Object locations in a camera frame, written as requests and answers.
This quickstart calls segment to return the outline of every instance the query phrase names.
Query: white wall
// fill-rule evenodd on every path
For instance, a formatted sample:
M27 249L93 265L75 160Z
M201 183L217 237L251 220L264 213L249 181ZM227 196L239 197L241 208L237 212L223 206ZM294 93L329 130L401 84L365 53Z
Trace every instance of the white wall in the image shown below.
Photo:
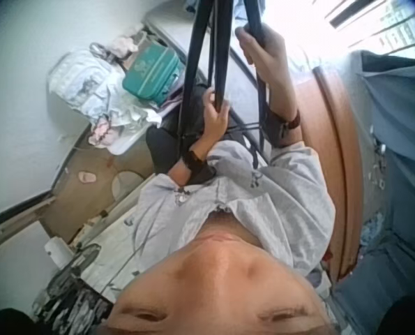
M36 222L0 245L0 310L31 315L32 303L58 267L45 251L46 231Z
M47 96L50 68L69 50L110 42L162 2L0 0L0 212L48 191L86 127Z

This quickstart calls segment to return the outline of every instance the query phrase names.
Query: teal bag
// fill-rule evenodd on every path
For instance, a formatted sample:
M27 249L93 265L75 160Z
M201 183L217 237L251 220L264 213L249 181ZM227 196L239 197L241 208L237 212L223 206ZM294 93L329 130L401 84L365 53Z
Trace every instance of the teal bag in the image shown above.
M161 106L183 72L176 52L159 44L142 51L123 79L123 88L142 100Z

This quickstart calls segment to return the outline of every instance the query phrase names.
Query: shirt sleeve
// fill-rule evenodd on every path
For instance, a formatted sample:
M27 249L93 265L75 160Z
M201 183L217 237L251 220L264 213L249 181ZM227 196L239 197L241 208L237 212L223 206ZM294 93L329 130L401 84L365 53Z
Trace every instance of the shirt sleeve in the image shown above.
M299 142L273 149L270 165L260 171L280 187L271 198L287 235L294 268L307 274L324 256L335 218L319 156Z

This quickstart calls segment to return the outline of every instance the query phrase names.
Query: neck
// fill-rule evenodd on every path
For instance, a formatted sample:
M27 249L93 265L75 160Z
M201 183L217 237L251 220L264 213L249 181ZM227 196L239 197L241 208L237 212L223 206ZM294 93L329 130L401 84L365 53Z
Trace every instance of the neck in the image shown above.
M211 213L198 232L197 237L205 237L212 234L233 235L253 246L262 247L258 238L247 230L232 213Z

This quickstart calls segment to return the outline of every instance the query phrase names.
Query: cloth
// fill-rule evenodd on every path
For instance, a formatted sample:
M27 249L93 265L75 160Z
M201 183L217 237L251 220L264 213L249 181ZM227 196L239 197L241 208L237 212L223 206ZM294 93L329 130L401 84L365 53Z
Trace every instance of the cloth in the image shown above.
M415 297L415 60L369 52L361 60L375 135L387 147L386 217L379 241L333 296L368 335L396 301Z
M219 142L208 164L216 177L180 188L159 174L141 192L135 213L134 252L140 271L184 247L212 211L232 212L279 261L307 275L328 247L335 209L317 154L300 142L274 149L270 166L252 168L252 155L235 141Z
M110 128L139 131L149 124L160 125L155 110L143 106L122 87L125 73L90 51L67 53L51 70L49 91L56 93L74 110L85 116L94 128L105 119ZM121 129L112 132L119 136Z

